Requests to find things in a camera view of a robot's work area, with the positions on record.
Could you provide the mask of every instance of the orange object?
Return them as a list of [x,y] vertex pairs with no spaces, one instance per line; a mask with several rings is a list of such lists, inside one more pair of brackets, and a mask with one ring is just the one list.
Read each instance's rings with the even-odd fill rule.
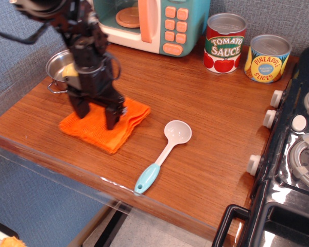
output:
[[176,34],[176,43],[184,44],[186,42],[186,34],[178,33]]
[[2,240],[0,247],[26,247],[26,245],[16,237],[8,237]]
[[141,40],[146,43],[152,43],[151,37],[151,22],[153,19],[152,10],[148,0],[139,0],[139,14],[140,14],[140,30]]
[[171,7],[171,6],[166,7],[165,15],[166,15],[167,18],[175,18],[176,8],[175,7]]
[[175,39],[175,33],[171,31],[166,31],[165,32],[165,40],[167,41],[174,41]]
[[184,8],[180,8],[177,11],[177,19],[182,20],[182,21],[186,21],[186,19],[189,16],[189,11],[188,9],[184,9]]
[[80,119],[74,112],[60,122],[59,128],[65,134],[114,154],[125,143],[135,126],[150,113],[149,106],[129,98],[126,98],[124,105],[127,113],[120,117],[113,130],[107,129],[105,108],[93,103],[90,103],[90,112],[86,117]]
[[186,32],[186,30],[187,30],[187,23],[186,22],[177,22],[176,30],[178,32]]
[[128,28],[140,27],[139,8],[130,7],[119,11],[115,17],[119,25]]
[[171,19],[165,20],[165,28],[168,30],[174,30],[175,29],[175,21]]
[[183,52],[183,47],[177,44],[166,43],[163,45],[163,50],[168,54],[178,56],[181,55],[181,53]]

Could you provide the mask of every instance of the orange towel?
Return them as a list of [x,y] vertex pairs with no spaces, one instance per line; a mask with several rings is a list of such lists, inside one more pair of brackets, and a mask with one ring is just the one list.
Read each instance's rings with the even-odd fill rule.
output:
[[135,126],[150,113],[149,106],[129,98],[125,99],[124,106],[127,107],[127,113],[120,117],[113,130],[107,130],[105,108],[93,103],[90,103],[86,117],[80,119],[74,112],[60,122],[59,128],[65,134],[100,147],[110,154],[115,153]]

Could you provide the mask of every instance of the teal ladle handle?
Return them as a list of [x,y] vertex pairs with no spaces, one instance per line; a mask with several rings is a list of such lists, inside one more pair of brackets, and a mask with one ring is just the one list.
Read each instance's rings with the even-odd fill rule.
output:
[[160,166],[157,165],[156,163],[153,163],[152,165],[148,166],[148,168],[146,168],[143,171],[138,181],[136,182],[134,191],[140,194],[145,192],[156,180],[159,171]]

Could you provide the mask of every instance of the pineapple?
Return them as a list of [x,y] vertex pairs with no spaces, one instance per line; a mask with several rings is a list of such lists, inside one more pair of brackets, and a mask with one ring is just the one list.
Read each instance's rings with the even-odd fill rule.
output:
[[276,75],[276,77],[273,79],[273,81],[278,81],[281,78],[282,74],[284,73],[285,66],[286,66],[287,59],[288,59],[288,55],[289,54],[282,57],[282,59],[281,59],[282,67],[281,67],[280,71],[278,72],[278,75]]
[[249,77],[249,78],[253,78],[252,76],[252,62],[255,58],[257,58],[259,55],[253,50],[251,49],[251,56],[248,56],[246,64],[245,64],[245,74]]

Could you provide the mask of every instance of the orange button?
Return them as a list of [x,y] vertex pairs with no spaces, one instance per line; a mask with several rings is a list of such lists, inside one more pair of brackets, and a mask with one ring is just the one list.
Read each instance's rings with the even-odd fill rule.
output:
[[163,50],[164,50],[164,52],[166,52],[168,54],[179,56],[183,52],[183,47],[180,46],[180,45],[177,45],[177,44],[166,43],[163,46]]
[[175,7],[171,7],[171,6],[166,7],[166,9],[165,9],[165,15],[166,15],[166,17],[168,17],[168,18],[175,18],[175,15],[176,15],[176,8],[175,8]]
[[165,32],[165,40],[167,41],[174,41],[175,39],[175,33],[171,31],[166,31]]
[[165,20],[165,28],[168,30],[175,29],[175,21],[174,20]]
[[189,11],[188,9],[180,8],[177,11],[177,19],[185,21],[188,18]]
[[178,33],[176,35],[176,42],[179,44],[184,44],[186,42],[186,34],[185,33]]
[[177,22],[176,30],[178,32],[186,32],[186,30],[187,30],[187,23],[186,22]]

